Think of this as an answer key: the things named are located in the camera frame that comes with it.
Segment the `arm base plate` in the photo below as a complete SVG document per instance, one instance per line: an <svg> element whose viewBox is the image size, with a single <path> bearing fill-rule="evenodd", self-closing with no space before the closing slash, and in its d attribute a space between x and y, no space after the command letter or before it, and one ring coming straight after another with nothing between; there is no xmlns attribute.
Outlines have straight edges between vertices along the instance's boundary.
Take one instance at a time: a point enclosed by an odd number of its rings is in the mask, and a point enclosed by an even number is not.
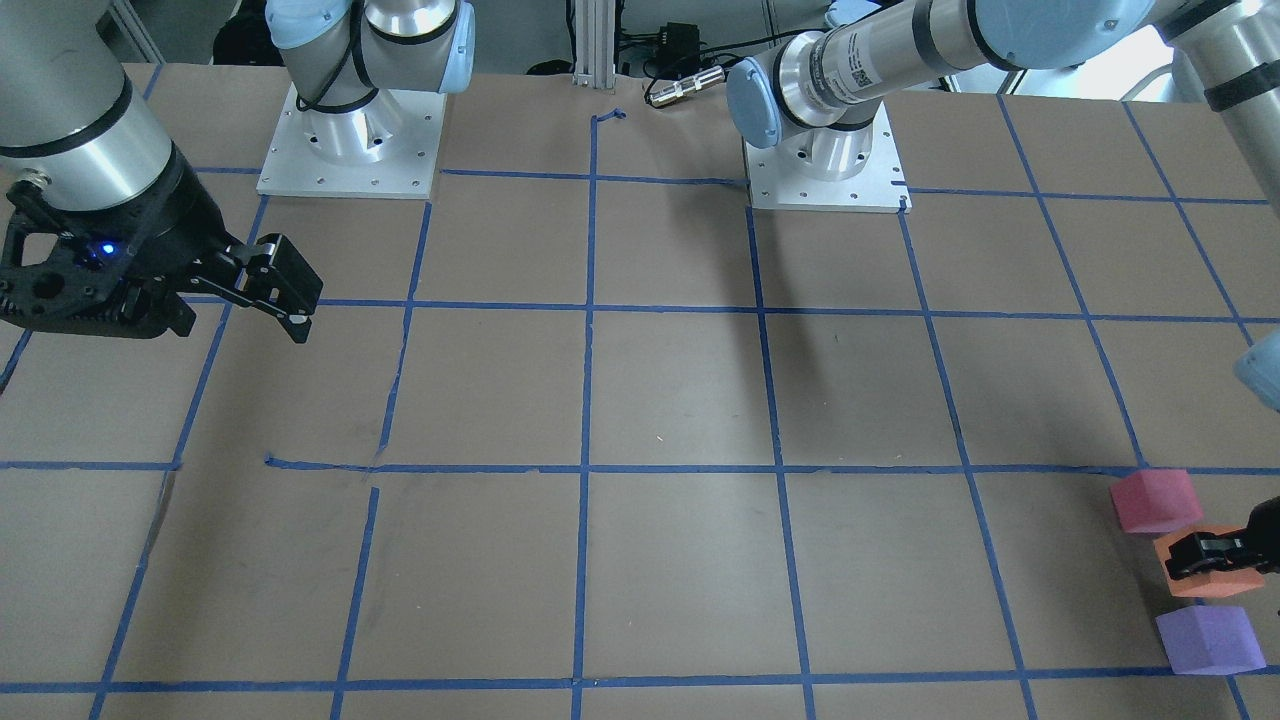
<svg viewBox="0 0 1280 720"><path fill-rule="evenodd" d="M269 196L428 200L447 95L383 90L346 114L300 111L285 102L256 190Z"/></svg>
<svg viewBox="0 0 1280 720"><path fill-rule="evenodd" d="M751 205L763 210L910 211L888 108L855 131L805 129L772 149L742 145Z"/></svg>

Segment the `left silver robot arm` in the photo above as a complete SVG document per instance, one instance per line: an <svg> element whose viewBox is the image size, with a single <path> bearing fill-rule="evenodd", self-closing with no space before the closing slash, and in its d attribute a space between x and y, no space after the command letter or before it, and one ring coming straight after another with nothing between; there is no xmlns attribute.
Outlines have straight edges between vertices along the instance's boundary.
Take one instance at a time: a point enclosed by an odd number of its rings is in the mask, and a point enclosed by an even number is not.
<svg viewBox="0 0 1280 720"><path fill-rule="evenodd" d="M858 133L902 88L992 65L1055 70L1146 26L1187 58L1207 106L1277 200L1275 1L901 1L730 69L730 115L769 151L820 132Z"/></svg>

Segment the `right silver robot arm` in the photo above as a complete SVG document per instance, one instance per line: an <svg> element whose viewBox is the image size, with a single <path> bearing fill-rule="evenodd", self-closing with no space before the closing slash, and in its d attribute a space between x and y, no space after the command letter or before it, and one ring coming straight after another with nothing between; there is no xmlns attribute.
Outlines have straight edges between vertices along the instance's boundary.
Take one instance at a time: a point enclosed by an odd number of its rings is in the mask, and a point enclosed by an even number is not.
<svg viewBox="0 0 1280 720"><path fill-rule="evenodd" d="M3 320L59 334L187 336L187 293L308 338L323 281L283 234L230 234L193 167L92 27L100 3L3 4ZM468 87L466 1L270 1L291 74L268 195L426 199L444 101Z"/></svg>

